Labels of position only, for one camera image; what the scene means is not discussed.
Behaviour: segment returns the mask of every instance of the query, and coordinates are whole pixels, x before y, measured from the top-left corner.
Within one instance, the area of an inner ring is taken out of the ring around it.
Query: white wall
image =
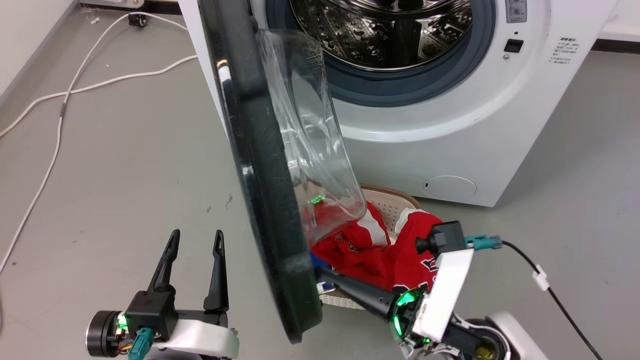
[[[599,38],[640,42],[640,1],[620,0]]]
[[[0,104],[12,81],[76,0],[4,0],[0,12]]]

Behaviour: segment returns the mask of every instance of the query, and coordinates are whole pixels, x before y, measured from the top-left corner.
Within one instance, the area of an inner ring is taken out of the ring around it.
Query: stainless steel drum
[[[472,23],[469,0],[289,0],[325,53],[359,69],[406,70],[452,49]]]

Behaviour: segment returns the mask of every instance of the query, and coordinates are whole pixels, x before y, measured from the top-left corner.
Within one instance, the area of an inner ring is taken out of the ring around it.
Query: gray floor
[[[0,129],[35,98],[65,90],[119,14],[76,13],[7,105]],[[193,54],[187,33],[151,20],[117,26],[77,87],[161,69]],[[640,57],[591,53],[507,192],[493,209],[423,202],[467,233],[500,234],[529,253],[594,345],[635,358],[640,294]],[[61,99],[38,105],[0,139],[0,254],[51,160]],[[86,359],[84,330],[99,309],[124,309],[146,288],[170,231],[182,230],[172,283],[197,309],[211,242],[227,239],[231,326],[241,359],[399,359],[389,328],[358,311],[324,308],[290,345],[253,246],[233,162],[195,61],[153,78],[73,95],[60,157],[0,276],[0,353]],[[590,354],[531,271],[509,249],[478,254],[459,301],[463,316],[511,311],[550,359]]]

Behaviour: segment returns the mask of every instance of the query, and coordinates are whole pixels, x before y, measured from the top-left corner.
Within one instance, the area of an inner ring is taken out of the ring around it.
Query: laundry basket
[[[389,233],[391,244],[394,244],[397,239],[394,233],[394,227],[396,226],[396,221],[400,213],[406,208],[419,209],[420,204],[410,195],[397,190],[372,185],[361,185],[361,187],[365,199],[373,204],[382,215],[382,220],[385,222],[385,228],[387,228],[387,232]],[[322,301],[323,304],[364,310],[362,306],[343,295],[340,291],[326,292],[321,284],[318,284],[317,288],[320,294],[320,301]]]

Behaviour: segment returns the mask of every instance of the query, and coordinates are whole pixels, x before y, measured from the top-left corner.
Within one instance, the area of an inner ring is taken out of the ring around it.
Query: black cable
[[[531,259],[527,256],[527,254],[522,252],[522,250],[518,249],[518,247],[516,245],[513,245],[512,243],[510,243],[508,241],[504,241],[504,240],[502,241],[502,244],[507,246],[507,247],[512,248],[513,250],[515,250],[520,256],[522,256],[529,263],[529,265],[533,268],[533,270],[537,274],[540,274],[540,271],[538,270],[538,268],[536,268],[536,264],[533,261],[531,261]],[[571,316],[569,316],[569,313],[566,312],[566,309],[564,308],[564,306],[562,305],[562,303],[560,302],[560,300],[556,296],[556,293],[554,293],[554,291],[551,290],[551,287],[547,288],[547,291],[549,292],[549,294],[551,294],[551,297],[554,299],[554,301],[556,302],[558,307],[560,307],[560,310],[562,311],[562,313],[564,314],[566,319],[569,320],[569,323],[571,324],[571,326],[573,326],[573,329],[575,330],[575,332],[578,333],[578,335],[580,336],[580,339],[582,339],[584,341],[584,343],[587,345],[589,350],[591,350],[591,352],[596,357],[596,359],[602,360],[602,356],[600,356],[600,354],[598,354],[598,352],[593,347],[593,345],[589,342],[589,340],[587,340],[587,337],[585,337],[585,335],[582,333],[582,331],[580,331],[580,328],[578,328],[578,325],[576,325],[575,322],[573,321],[573,319],[571,318]]]

